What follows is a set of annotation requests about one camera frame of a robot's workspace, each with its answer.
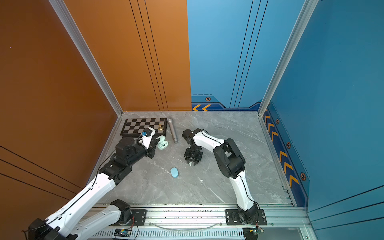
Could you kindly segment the green charging case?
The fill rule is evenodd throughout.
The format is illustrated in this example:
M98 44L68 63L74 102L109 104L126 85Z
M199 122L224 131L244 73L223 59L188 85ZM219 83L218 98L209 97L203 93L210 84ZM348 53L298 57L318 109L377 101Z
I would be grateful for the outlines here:
M165 148L168 147L169 142L166 140L165 136L161 135L161 136L157 137L157 140L158 140L157 148L159 150L164 150Z

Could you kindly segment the blue charging case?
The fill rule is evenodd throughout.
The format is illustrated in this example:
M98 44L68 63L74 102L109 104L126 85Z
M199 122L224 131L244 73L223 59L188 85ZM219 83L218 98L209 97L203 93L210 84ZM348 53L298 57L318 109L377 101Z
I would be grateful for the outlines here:
M179 171L175 167L171 168L170 172L171 172L171 175L172 175L173 178L177 178L179 176Z

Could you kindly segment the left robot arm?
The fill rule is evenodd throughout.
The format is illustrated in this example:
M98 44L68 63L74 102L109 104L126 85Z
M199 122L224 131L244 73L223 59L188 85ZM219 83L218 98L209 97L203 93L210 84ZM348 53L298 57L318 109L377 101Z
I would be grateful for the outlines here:
M83 220L83 216L132 170L144 157L152 159L159 139L150 137L122 138L95 178L66 205L45 220L37 218L24 231L27 240L87 240L112 224L132 227L135 224L131 206L114 200L106 209Z

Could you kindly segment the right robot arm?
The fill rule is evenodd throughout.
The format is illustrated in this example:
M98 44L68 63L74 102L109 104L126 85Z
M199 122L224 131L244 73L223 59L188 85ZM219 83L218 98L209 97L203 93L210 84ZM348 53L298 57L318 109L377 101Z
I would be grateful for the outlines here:
M196 165L202 160L202 149L214 154L220 172L230 180L234 189L241 223L250 225L261 212L259 204L251 195L246 180L246 160L233 139L218 139L202 129L186 129L182 137L190 145L184 157L186 162Z

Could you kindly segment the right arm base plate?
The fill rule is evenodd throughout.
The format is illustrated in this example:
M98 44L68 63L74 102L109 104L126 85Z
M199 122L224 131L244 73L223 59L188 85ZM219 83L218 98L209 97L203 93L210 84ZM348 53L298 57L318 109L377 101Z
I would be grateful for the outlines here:
M228 226L235 225L252 225L252 226L266 226L268 224L267 217L263 209L256 210L256 214L250 218L247 223L242 222L238 209L226 209L226 224Z

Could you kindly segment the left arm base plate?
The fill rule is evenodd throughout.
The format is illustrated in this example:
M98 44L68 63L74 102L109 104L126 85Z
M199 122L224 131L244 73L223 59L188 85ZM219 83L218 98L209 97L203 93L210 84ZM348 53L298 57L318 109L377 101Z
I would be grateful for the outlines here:
M146 221L147 210L123 210L118 220L111 226L143 226Z

